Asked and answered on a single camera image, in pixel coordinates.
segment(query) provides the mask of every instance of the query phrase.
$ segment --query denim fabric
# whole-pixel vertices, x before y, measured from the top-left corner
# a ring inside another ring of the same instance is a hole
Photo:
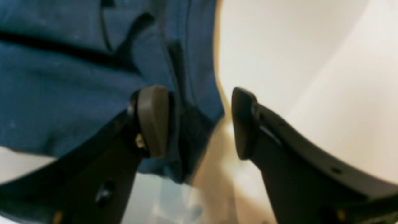
[[[0,145],[62,157],[144,86],[172,102],[165,159],[181,183],[223,116],[213,69],[216,0],[0,0]]]

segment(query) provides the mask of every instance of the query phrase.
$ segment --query beige surface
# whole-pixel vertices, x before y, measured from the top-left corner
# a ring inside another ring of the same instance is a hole
[[[190,185],[137,175],[123,223],[276,223],[260,172],[235,152],[236,86],[331,154],[398,183],[397,3],[219,1],[215,63],[226,117]]]

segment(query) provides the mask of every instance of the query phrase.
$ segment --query white surface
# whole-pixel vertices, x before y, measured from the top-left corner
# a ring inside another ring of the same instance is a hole
[[[137,175],[123,223],[276,223],[260,172],[235,152],[236,86],[331,154],[398,183],[397,3],[219,1],[215,63],[226,117],[190,185]]]

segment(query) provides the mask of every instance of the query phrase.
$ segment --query white floor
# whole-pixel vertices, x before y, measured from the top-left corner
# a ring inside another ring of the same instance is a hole
[[[137,175],[123,224],[276,224],[260,172],[235,152],[236,86],[329,153],[398,183],[397,3],[219,0],[214,55],[226,116],[190,185]],[[23,161],[1,154],[0,182],[28,170],[12,173],[9,158]]]

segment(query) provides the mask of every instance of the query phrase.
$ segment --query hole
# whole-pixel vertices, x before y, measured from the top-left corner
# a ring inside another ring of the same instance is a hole
[[[336,173],[336,174],[342,174],[343,173],[343,171],[341,171],[340,169],[337,169],[337,168],[332,168],[332,172]]]
[[[96,203],[100,208],[103,208],[115,193],[115,183],[107,181],[103,183],[98,190]]]

